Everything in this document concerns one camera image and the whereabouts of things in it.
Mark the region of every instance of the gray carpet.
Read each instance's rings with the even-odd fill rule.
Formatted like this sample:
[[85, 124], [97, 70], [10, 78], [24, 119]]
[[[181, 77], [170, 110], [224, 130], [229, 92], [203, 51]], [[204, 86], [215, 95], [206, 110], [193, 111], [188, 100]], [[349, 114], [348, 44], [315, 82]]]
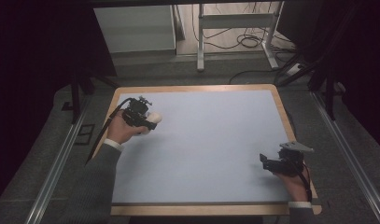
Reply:
[[[269, 64], [262, 54], [251, 54], [245, 58], [235, 56], [207, 56], [205, 71], [196, 72], [193, 57], [169, 59], [133, 60], [135, 63], [117, 63], [118, 77], [112, 77], [123, 87], [129, 86], [174, 86], [174, 85], [220, 85], [228, 84], [229, 79], [246, 70], [269, 70]], [[323, 211], [317, 216], [319, 223], [378, 223], [373, 210], [359, 188], [356, 179], [346, 165], [337, 144], [331, 136], [324, 120], [306, 90], [303, 77], [279, 88], [280, 97], [289, 114], [297, 140], [315, 149], [315, 153], [305, 155], [312, 172]], [[236, 77], [232, 84], [273, 83], [274, 73], [246, 73]], [[74, 145], [41, 223], [52, 223], [61, 214], [66, 199], [91, 151], [96, 135], [103, 125], [114, 90], [105, 83], [93, 80], [96, 87], [91, 97], [83, 125], [94, 125], [93, 135], [88, 145]], [[68, 87], [56, 93], [54, 107], [49, 120], [5, 193], [0, 199], [0, 224], [23, 223], [28, 216], [37, 193], [42, 186], [49, 168], [54, 161], [65, 135], [68, 133], [71, 112], [62, 111], [64, 102], [71, 97]], [[359, 162], [380, 192], [380, 147], [350, 115], [340, 97], [335, 99], [335, 116], [348, 143], [353, 148]], [[78, 144], [84, 144], [87, 136], [79, 136]], [[110, 223], [128, 223], [128, 217], [112, 217]], [[264, 217], [264, 223], [274, 223], [275, 217]], [[279, 223], [288, 223], [282, 217]]]

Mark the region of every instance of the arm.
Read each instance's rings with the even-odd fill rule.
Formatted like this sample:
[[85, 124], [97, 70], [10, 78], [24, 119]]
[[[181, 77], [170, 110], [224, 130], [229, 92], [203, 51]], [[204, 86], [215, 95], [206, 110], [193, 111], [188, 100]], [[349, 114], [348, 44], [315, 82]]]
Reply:
[[[309, 181], [308, 170], [303, 169], [303, 176]], [[299, 176], [277, 175], [286, 186], [292, 202], [289, 202], [289, 223], [313, 224], [316, 218], [312, 210], [312, 204], [308, 202], [305, 186]]]
[[72, 195], [58, 223], [108, 223], [114, 189], [116, 165], [121, 144], [146, 127], [130, 127], [119, 112], [108, 126], [107, 139], [96, 156], [79, 174]]

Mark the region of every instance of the gray sleeve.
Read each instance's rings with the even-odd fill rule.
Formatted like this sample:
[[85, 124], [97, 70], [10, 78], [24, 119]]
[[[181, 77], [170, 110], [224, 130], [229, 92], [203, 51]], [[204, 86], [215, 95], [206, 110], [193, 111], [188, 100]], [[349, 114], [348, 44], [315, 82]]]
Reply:
[[88, 162], [73, 188], [57, 223], [108, 223], [120, 151], [102, 144]]
[[312, 208], [290, 208], [289, 209], [290, 224], [315, 224], [316, 217]]

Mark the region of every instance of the white panel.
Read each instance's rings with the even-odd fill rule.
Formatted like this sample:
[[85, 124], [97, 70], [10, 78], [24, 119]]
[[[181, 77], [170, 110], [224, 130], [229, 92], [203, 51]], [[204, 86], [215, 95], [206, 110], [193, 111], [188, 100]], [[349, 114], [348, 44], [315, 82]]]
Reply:
[[95, 8], [110, 53], [175, 49], [171, 6]]
[[[120, 102], [140, 94], [124, 94]], [[288, 141], [269, 91], [142, 93], [162, 122], [125, 143], [113, 203], [259, 203], [289, 200], [262, 169]]]

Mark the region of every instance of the hand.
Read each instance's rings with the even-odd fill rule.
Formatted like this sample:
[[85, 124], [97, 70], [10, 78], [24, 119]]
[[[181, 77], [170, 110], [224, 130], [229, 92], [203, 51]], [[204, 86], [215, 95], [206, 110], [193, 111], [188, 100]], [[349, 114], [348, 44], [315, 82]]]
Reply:
[[137, 133], [143, 133], [148, 130], [147, 127], [132, 127], [129, 126], [122, 117], [123, 110], [120, 110], [117, 115], [111, 120], [108, 125], [107, 138], [116, 143], [122, 144], [127, 142]]
[[[291, 196], [294, 202], [308, 202], [308, 196], [306, 194], [306, 189], [303, 181], [300, 179], [298, 175], [296, 176], [288, 176], [281, 175], [277, 173], [273, 173], [278, 176], [286, 186], [289, 195]], [[303, 176], [309, 182], [309, 170], [304, 167]]]

